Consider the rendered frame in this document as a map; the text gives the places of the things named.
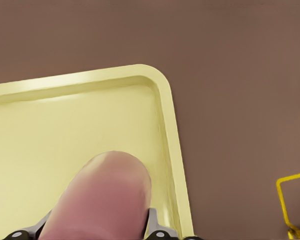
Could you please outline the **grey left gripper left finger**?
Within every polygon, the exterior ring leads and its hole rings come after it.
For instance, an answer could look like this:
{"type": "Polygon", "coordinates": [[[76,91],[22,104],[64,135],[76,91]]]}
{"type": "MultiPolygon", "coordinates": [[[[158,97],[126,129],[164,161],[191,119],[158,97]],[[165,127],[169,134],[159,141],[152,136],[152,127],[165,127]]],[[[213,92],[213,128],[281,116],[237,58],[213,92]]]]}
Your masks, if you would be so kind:
{"type": "Polygon", "coordinates": [[[40,234],[51,215],[51,212],[52,210],[50,210],[35,225],[15,230],[8,234],[3,240],[39,240],[40,234]]]}

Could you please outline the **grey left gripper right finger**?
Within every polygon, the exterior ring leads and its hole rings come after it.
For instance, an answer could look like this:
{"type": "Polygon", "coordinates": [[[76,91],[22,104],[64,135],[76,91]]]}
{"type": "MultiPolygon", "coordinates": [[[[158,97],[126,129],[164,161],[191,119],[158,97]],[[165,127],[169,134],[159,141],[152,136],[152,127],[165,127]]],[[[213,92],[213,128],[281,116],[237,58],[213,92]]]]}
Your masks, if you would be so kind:
{"type": "Polygon", "coordinates": [[[174,229],[159,224],[157,209],[149,208],[144,240],[179,240],[179,238],[174,229]]]}

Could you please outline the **pink rounded cylinder object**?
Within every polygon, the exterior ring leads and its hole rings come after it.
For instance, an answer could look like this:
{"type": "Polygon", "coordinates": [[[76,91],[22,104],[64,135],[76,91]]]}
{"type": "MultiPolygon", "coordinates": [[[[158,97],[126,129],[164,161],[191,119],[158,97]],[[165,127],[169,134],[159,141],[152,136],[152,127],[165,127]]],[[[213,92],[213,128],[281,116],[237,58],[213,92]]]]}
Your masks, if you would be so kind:
{"type": "Polygon", "coordinates": [[[122,151],[101,153],[66,187],[38,240],[141,240],[151,192],[139,159],[122,151]]]}

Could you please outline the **pale yellow plastic tray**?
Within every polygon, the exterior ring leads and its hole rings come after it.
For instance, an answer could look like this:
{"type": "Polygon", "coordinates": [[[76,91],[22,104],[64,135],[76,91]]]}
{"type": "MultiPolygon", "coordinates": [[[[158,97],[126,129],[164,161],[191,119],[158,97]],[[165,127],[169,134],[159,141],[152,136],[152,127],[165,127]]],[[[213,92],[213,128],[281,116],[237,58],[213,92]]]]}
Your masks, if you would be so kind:
{"type": "Polygon", "coordinates": [[[0,240],[34,225],[106,151],[143,162],[158,222],[194,233],[171,87],[144,64],[0,84],[0,240]]]}

